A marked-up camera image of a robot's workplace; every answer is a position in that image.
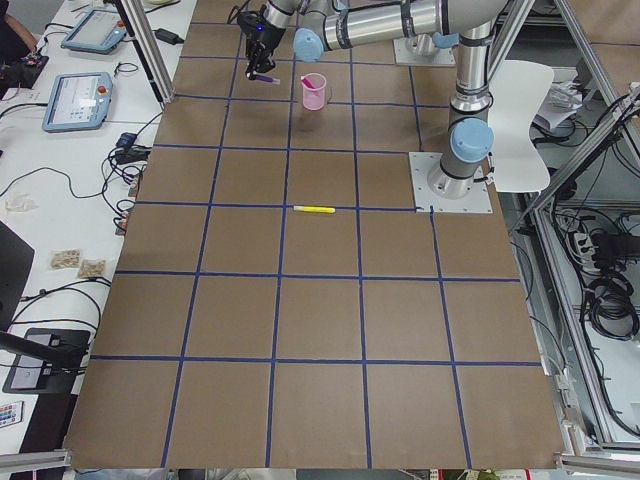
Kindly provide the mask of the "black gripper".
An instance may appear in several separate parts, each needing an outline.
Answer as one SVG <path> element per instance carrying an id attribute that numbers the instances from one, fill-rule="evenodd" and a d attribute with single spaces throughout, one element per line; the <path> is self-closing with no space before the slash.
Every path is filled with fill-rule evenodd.
<path id="1" fill-rule="evenodd" d="M 256 80 L 276 67 L 273 54 L 279 46 L 285 30 L 269 23 L 258 11 L 238 14 L 237 23 L 246 37 L 246 77 Z"/>

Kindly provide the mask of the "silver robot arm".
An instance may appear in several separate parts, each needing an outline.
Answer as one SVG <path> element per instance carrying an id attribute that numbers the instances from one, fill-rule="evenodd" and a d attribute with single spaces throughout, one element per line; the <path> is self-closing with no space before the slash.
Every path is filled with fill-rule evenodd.
<path id="1" fill-rule="evenodd" d="M 466 196 L 477 169 L 488 158 L 494 134 L 488 125 L 493 104 L 489 60 L 502 1 L 387 1 L 349 7 L 341 1 L 266 1 L 259 9 L 235 6 L 228 23 L 245 37 L 245 75 L 258 80 L 274 69 L 274 52 L 294 16 L 296 57 L 311 63 L 331 51 L 381 41 L 431 38 L 457 41 L 449 89 L 448 144 L 428 174 L 430 190 L 445 199 Z"/>

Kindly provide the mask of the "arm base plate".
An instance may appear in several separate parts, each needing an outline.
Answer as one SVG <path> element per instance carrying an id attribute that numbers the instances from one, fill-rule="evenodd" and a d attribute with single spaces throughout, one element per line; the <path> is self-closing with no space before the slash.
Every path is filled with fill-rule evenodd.
<path id="1" fill-rule="evenodd" d="M 492 214 L 482 169 L 471 178 L 454 179 L 441 169 L 439 152 L 410 152 L 409 165 L 417 213 Z"/>
<path id="2" fill-rule="evenodd" d="M 393 46 L 395 63 L 398 65 L 445 68 L 455 66 L 452 48 L 438 48 L 429 35 L 394 39 Z"/>

